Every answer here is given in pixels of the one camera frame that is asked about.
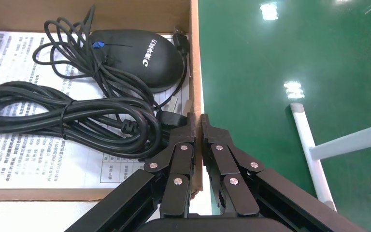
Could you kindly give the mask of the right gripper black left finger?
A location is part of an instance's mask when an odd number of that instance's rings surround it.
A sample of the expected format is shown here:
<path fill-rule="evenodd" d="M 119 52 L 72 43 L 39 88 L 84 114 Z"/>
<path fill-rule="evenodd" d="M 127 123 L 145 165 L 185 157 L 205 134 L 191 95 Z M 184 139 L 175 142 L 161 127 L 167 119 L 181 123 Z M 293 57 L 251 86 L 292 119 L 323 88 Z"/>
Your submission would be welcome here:
<path fill-rule="evenodd" d="M 87 211 L 68 232 L 164 232 L 187 217 L 195 162 L 195 115 L 171 130 L 168 146 Z"/>

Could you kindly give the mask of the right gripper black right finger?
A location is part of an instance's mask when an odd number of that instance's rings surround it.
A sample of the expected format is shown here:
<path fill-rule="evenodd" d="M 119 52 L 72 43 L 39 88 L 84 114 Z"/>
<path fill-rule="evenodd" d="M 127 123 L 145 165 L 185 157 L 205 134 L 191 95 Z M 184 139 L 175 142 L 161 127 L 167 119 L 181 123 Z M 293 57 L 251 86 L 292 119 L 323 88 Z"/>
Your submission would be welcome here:
<path fill-rule="evenodd" d="M 361 228 L 237 148 L 230 133 L 200 117 L 203 163 L 230 232 L 359 232 Z"/>

